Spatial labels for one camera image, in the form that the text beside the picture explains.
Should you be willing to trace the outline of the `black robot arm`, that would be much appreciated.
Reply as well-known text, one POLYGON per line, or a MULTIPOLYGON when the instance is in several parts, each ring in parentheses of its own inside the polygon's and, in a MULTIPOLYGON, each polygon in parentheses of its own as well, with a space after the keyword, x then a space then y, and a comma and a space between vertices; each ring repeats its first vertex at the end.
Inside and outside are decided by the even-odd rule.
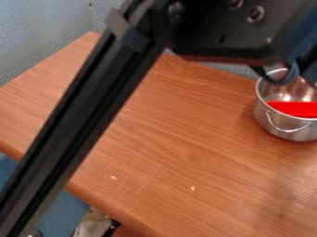
POLYGON ((0 237, 26 237, 164 50, 317 87, 317 0, 124 0, 0 193, 0 237))

